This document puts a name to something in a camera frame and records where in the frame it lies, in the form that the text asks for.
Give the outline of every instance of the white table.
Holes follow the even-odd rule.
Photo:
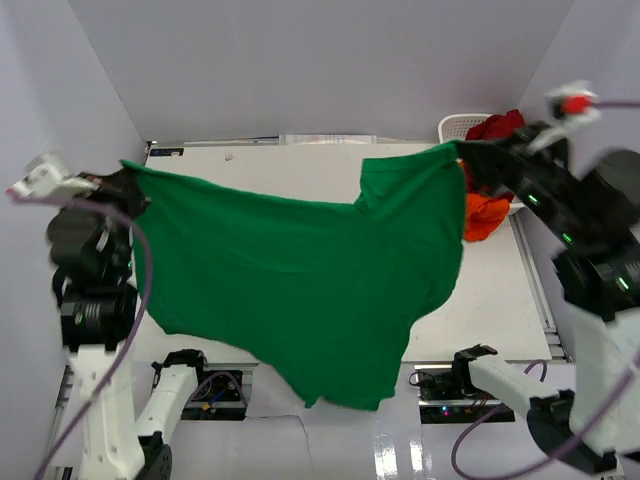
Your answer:
[[[432,145],[189,146],[184,155],[149,157],[147,166],[219,185],[304,200],[352,202],[363,158],[416,153]],[[488,240],[467,244],[456,289],[437,311],[416,322],[405,362],[450,361],[477,343],[508,360],[550,358],[514,230],[509,221]],[[186,335],[165,335],[147,314],[134,359],[162,360],[183,348],[203,350],[212,363],[256,363],[248,352]]]

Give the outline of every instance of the orange cloth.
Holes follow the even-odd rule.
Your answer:
[[[464,239],[468,242],[486,239],[507,216],[509,206],[509,200],[504,198],[491,198],[479,193],[467,193]]]

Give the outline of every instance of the white wall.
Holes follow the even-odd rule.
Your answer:
[[[522,96],[573,0],[70,0],[145,139],[370,133]]]
[[[140,136],[65,0],[0,2],[0,178],[38,153],[109,172],[141,159]],[[0,199],[0,466],[30,478],[42,458],[65,358],[44,232],[53,209]]]
[[[635,0],[578,0],[536,70],[518,107],[528,120],[548,119],[545,92],[575,79],[588,79],[605,98],[640,98],[640,7]],[[608,146],[640,148],[640,112],[607,111],[603,119],[574,137],[572,170],[588,170]],[[531,213],[524,227],[560,336],[573,355],[573,317],[562,298],[551,257],[560,242]]]

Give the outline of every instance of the t-shirt sleeve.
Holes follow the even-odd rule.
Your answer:
[[[438,246],[459,245],[464,232],[464,172],[453,143],[415,155],[367,158],[355,207],[395,234]]]

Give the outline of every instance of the white backdrop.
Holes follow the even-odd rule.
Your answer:
[[[69,0],[146,140],[435,140],[514,108],[573,0]]]
[[[0,2],[2,190],[38,153],[109,172],[144,144],[65,0]],[[55,210],[0,198],[0,468],[31,478],[64,371],[45,244]]]

